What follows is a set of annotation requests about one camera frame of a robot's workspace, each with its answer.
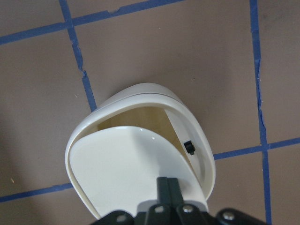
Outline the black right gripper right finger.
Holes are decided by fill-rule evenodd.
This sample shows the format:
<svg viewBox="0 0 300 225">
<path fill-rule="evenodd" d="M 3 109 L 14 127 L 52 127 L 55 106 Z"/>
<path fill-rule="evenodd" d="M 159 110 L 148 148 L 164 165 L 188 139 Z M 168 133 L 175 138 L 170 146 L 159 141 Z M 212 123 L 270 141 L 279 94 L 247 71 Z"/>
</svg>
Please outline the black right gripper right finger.
<svg viewBox="0 0 300 225">
<path fill-rule="evenodd" d="M 205 217 L 206 206 L 202 202 L 184 200 L 176 178 L 168 178 L 167 183 L 171 197 L 171 224 L 208 225 L 208 219 Z"/>
</svg>

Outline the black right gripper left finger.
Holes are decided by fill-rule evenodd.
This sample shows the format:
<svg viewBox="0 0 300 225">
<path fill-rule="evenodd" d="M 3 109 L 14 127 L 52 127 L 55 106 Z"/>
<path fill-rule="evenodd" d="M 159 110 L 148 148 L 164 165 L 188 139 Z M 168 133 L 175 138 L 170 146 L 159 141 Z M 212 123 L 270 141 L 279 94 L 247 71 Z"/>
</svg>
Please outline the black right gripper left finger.
<svg viewBox="0 0 300 225">
<path fill-rule="evenodd" d="M 166 177 L 157 178 L 157 203 L 150 206 L 145 225 L 169 225 L 171 223 L 171 197 Z"/>
</svg>

